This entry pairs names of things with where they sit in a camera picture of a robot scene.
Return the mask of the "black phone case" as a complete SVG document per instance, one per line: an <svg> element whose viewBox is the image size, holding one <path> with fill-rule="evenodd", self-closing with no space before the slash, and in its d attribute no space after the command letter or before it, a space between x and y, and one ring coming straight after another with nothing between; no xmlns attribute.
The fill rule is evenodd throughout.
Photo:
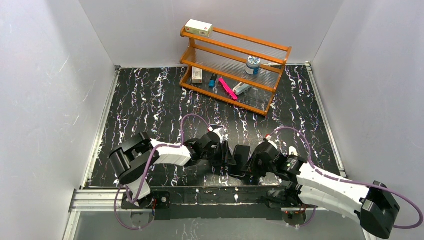
<svg viewBox="0 0 424 240"><path fill-rule="evenodd" d="M248 145L236 145L232 158L235 164L228 167L228 173L232 177L244 177L249 166L251 147Z"/></svg>

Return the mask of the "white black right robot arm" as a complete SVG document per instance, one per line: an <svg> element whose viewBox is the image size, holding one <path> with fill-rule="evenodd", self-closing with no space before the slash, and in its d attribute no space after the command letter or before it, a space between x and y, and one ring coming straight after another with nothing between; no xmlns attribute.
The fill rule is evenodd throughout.
<svg viewBox="0 0 424 240"><path fill-rule="evenodd" d="M385 184L355 184L330 173L297 155L284 155L271 141L260 143L250 153L249 146L237 146L234 157L240 171L254 177L273 173L289 182L285 199L294 204L312 205L348 217L380 239L388 239L400 206Z"/></svg>

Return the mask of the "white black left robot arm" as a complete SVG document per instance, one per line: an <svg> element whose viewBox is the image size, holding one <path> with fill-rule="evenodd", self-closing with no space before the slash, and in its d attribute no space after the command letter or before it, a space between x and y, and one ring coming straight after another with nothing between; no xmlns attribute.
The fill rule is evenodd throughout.
<svg viewBox="0 0 424 240"><path fill-rule="evenodd" d="M219 167L237 165L228 142L217 131L209 131L201 138L191 138L183 143L158 141L141 132L113 148L108 159L132 204L151 194L146 176L152 165L188 167L201 160Z"/></svg>

